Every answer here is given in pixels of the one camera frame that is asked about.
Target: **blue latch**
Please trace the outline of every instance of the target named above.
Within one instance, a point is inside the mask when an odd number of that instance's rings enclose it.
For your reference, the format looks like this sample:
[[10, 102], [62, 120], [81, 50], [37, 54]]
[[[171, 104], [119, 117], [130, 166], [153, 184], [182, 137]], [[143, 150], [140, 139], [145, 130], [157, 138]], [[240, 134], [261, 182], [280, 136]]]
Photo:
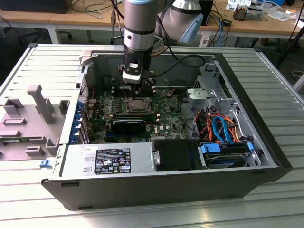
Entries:
[[78, 136], [76, 136], [76, 135], [70, 135], [70, 140], [77, 141], [77, 139], [78, 139]]
[[75, 127], [72, 127], [72, 129], [71, 129], [71, 133], [77, 133], [78, 132], [78, 129], [77, 128], [75, 128]]
[[78, 102], [77, 102], [77, 106], [79, 106], [80, 108], [82, 108], [82, 107], [84, 106], [84, 103], [78, 101]]
[[73, 121], [73, 126], [78, 126], [79, 125], [79, 121], [78, 120], [74, 120]]
[[40, 168], [50, 168], [50, 167], [52, 167], [52, 165], [48, 159], [41, 161]]
[[75, 114], [74, 115], [74, 120], [79, 120], [81, 118], [81, 115], [80, 114]]
[[202, 145], [201, 150], [203, 153], [219, 153], [220, 152], [220, 147], [216, 143], [207, 143]]
[[253, 151], [253, 150], [254, 150], [254, 147], [253, 147], [252, 143], [248, 142], [248, 143], [247, 143], [247, 146], [248, 146], [248, 149], [249, 149], [250, 151]]

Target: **side panel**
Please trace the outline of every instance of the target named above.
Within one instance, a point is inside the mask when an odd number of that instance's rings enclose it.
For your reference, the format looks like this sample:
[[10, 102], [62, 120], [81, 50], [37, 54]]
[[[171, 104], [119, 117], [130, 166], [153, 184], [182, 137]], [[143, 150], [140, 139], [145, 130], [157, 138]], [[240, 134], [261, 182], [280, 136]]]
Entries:
[[228, 62], [224, 58], [222, 54], [216, 54], [216, 59], [218, 60], [220, 67], [225, 73], [227, 77], [227, 82], [231, 85], [234, 92], [237, 95], [240, 103], [243, 105], [250, 121], [252, 122], [254, 128], [256, 129], [259, 137], [262, 139], [263, 143], [265, 144], [267, 150], [269, 151], [270, 155], [272, 156], [274, 162], [282, 167], [280, 172], [277, 173], [276, 176], [273, 176], [268, 180], [268, 182], [275, 182], [281, 177], [285, 176], [289, 173], [293, 168], [284, 155], [281, 147], [271, 134], [269, 128], [265, 124], [263, 118], [255, 108], [254, 104], [250, 100], [249, 96], [247, 95], [246, 91], [244, 90], [243, 86], [239, 82], [238, 78], [234, 74], [233, 70], [229, 66]]
[[68, 210], [130, 207], [202, 200], [241, 198], [265, 182], [278, 168], [172, 176], [43, 180]]

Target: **white label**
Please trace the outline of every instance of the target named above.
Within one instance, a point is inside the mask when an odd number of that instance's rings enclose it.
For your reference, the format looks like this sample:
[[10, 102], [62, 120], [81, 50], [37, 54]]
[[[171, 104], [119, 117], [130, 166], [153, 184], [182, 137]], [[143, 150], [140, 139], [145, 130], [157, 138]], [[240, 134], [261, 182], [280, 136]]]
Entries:
[[1, 142], [4, 142], [4, 143], [20, 143], [20, 140], [3, 140]]
[[121, 167], [122, 170], [129, 170], [130, 169], [130, 166], [120, 166], [120, 167]]
[[129, 67], [131, 67], [131, 68], [137, 68], [137, 67], [138, 67], [138, 64], [136, 64], [136, 63], [130, 63], [130, 64], [129, 64]]
[[84, 147], [83, 148], [83, 153], [96, 153], [96, 151], [98, 150], [97, 146], [90, 146], [90, 147]]

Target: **connector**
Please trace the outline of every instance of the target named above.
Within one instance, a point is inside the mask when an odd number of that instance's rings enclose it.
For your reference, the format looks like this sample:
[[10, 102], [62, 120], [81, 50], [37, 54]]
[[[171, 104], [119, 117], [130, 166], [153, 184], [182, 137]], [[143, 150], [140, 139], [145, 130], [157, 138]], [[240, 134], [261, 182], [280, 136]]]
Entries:
[[253, 142], [255, 138], [252, 135], [246, 135], [246, 136], [241, 136], [239, 139], [241, 141], [247, 140], [247, 141]]
[[217, 108], [216, 108], [215, 106], [211, 105], [211, 106], [209, 107], [209, 110], [210, 110], [211, 112], [215, 113], [215, 112], [217, 111]]
[[205, 116], [205, 115], [206, 115], [205, 110], [201, 109], [201, 110], [200, 110], [200, 114], [199, 114], [199, 115], [200, 115], [200, 116]]
[[236, 123], [227, 125], [228, 128], [229, 128], [229, 127], [237, 127], [237, 126], [238, 126], [238, 125], [237, 125]]
[[115, 10], [113, 9], [112, 14], [111, 14], [111, 24], [115, 25], [116, 24], [116, 14]]

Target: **robotic arm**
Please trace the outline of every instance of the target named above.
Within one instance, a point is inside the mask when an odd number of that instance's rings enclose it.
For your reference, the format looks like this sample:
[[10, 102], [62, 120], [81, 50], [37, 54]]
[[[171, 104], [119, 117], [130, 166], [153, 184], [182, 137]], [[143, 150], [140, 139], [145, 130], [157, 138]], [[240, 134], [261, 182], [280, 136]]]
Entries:
[[160, 17], [170, 38], [190, 43], [197, 34], [203, 15], [199, 0], [126, 0], [124, 2], [123, 80], [136, 90], [141, 77], [150, 76], [154, 34], [164, 37]]

